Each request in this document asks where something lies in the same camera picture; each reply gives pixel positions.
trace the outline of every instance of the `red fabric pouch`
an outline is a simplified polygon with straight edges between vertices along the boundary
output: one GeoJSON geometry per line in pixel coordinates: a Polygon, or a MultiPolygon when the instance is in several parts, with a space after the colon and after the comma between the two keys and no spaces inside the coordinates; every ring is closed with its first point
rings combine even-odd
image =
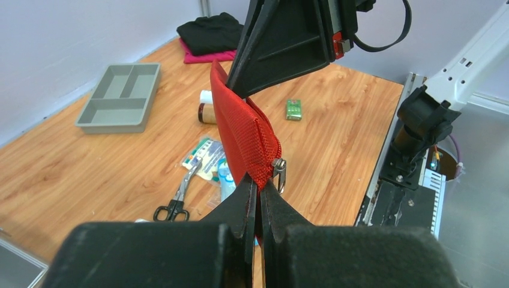
{"type": "Polygon", "coordinates": [[[249,98],[244,102],[226,87],[226,80],[223,67],[214,61],[212,100],[228,166],[237,185],[247,172],[261,190],[273,177],[272,162],[281,158],[281,143],[260,108],[249,98]]]}

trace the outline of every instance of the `scissors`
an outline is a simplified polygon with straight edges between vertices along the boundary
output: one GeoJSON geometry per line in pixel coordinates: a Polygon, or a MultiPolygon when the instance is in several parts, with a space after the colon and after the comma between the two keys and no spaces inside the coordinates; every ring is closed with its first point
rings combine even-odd
{"type": "Polygon", "coordinates": [[[184,196],[187,191],[187,187],[189,186],[189,181],[191,177],[193,177],[196,172],[202,167],[202,158],[195,158],[196,164],[189,169],[189,172],[184,176],[184,179],[180,183],[180,187],[177,190],[175,197],[170,201],[168,206],[159,206],[154,212],[154,221],[170,221],[174,222],[178,214],[184,214],[184,221],[189,220],[189,212],[188,210],[184,210],[184,196]],[[159,213],[161,211],[166,211],[166,216],[164,219],[159,219],[159,213]]]}

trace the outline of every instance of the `white bottle cap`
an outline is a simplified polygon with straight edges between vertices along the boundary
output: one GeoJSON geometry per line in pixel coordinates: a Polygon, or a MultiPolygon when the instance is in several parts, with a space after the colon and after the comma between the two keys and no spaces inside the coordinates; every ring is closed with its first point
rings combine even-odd
{"type": "Polygon", "coordinates": [[[200,93],[200,103],[212,104],[212,91],[202,90],[200,93]]]}

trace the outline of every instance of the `pink cloth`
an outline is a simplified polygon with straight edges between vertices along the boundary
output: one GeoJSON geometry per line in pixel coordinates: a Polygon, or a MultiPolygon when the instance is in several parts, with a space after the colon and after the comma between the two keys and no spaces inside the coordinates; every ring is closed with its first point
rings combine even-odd
{"type": "Polygon", "coordinates": [[[184,56],[184,63],[185,64],[192,64],[192,63],[209,63],[214,60],[221,61],[232,61],[235,58],[235,52],[233,51],[225,51],[220,53],[212,53],[202,56],[194,56],[187,45],[184,43],[182,38],[179,39],[180,44],[182,44],[182,48],[184,48],[185,56],[184,56]]]}

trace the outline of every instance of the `wood grain surface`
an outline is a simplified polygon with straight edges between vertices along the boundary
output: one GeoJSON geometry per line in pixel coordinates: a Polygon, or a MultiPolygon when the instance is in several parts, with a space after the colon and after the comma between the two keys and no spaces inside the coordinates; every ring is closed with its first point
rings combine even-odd
{"type": "MultiPolygon", "coordinates": [[[[182,158],[215,125],[197,120],[210,64],[182,63],[173,41],[143,62],[163,72],[141,134],[86,135],[74,126],[85,98],[0,149],[0,227],[50,261],[76,225],[151,220],[186,173],[182,158]]],[[[224,62],[226,69],[230,62],[224,62]]],[[[373,173],[402,86],[338,65],[268,88],[253,101],[267,114],[287,160],[283,198],[317,225],[352,225],[373,173]],[[302,121],[287,121],[300,99],[302,121]]],[[[191,220],[212,210],[219,188],[194,178],[185,198],[191,220]]],[[[256,251],[255,287],[261,286],[256,251]]]]}

